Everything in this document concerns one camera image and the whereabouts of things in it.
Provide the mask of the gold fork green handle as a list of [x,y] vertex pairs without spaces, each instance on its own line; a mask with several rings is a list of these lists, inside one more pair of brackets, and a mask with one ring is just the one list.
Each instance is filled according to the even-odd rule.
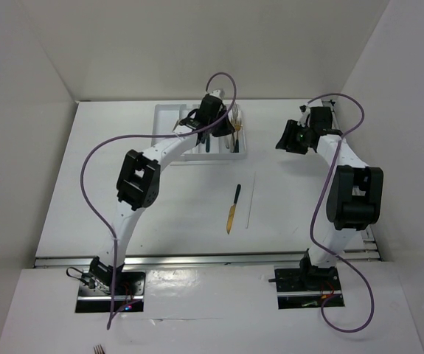
[[238,116],[235,120],[235,138],[234,138],[234,152],[239,153],[240,152],[240,130],[242,129],[242,118],[241,116]]
[[238,118],[233,118],[232,124],[233,124],[233,127],[234,127],[234,132],[232,133],[232,137],[231,137],[230,151],[233,153],[234,148],[235,148],[236,138],[237,138],[237,129],[238,129],[238,126],[239,126]]

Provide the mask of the gold spoon green handle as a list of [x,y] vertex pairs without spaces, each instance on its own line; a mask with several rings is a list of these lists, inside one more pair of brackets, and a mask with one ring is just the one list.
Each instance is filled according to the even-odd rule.
[[210,151],[211,151],[211,136],[208,136],[206,138],[205,145],[206,145],[206,153],[210,153]]

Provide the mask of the white chopstick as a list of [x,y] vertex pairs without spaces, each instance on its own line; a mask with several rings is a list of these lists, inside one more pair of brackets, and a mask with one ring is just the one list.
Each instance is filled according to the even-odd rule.
[[170,166],[216,166],[216,165],[228,165],[229,162],[221,161],[185,161],[185,162],[173,162]]
[[253,181],[250,189],[250,196],[249,196],[249,206],[248,206],[248,212],[247,212],[247,218],[246,218],[246,229],[249,228],[250,219],[251,219],[251,210],[252,210],[252,204],[254,200],[254,191],[255,191],[255,185],[257,180],[257,171],[254,171],[253,175]]

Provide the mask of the silver fork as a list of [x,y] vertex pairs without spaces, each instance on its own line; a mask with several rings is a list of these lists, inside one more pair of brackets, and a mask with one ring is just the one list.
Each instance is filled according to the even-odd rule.
[[224,140],[224,144],[225,144],[225,147],[226,147],[226,149],[230,149],[230,138],[229,138],[229,136],[225,136],[224,138],[223,138],[223,140]]
[[236,104],[232,106],[232,119],[236,120],[239,117],[239,109]]

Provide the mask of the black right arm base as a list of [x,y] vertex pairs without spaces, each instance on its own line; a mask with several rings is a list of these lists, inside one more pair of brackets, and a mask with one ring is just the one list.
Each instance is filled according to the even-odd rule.
[[340,291],[341,283],[335,267],[318,268],[302,259],[298,268],[276,268],[274,277],[268,280],[275,283],[278,292]]

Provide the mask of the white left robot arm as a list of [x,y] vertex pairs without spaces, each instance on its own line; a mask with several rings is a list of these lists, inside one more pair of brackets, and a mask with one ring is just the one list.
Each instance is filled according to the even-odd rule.
[[225,136],[234,131],[223,96],[222,89],[206,94],[199,107],[179,121],[170,137],[146,150],[129,150],[125,154],[116,184],[117,210],[113,222],[107,224],[113,246],[103,249],[89,266],[94,284],[104,294],[113,294],[120,288],[128,244],[142,213],[159,196],[164,169],[204,142],[206,136]]

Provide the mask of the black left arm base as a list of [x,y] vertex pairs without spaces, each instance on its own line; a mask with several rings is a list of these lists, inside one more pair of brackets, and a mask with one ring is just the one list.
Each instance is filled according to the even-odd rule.
[[[110,296],[111,281],[114,268],[104,265],[99,257],[95,257],[87,271],[75,267],[68,267],[66,275],[80,283],[81,297]],[[133,299],[144,294],[146,273],[143,271],[123,271],[121,265],[116,269],[115,299]]]

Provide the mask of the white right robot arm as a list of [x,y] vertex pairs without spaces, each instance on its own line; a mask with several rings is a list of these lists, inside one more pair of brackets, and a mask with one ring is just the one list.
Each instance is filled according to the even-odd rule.
[[287,121],[277,150],[305,155],[310,149],[329,165],[323,196],[328,228],[322,240],[300,260],[297,279],[308,290],[316,290],[336,275],[336,262],[357,232],[378,221],[383,189],[383,171],[361,160],[333,127],[333,113],[325,106],[299,107],[300,119]]

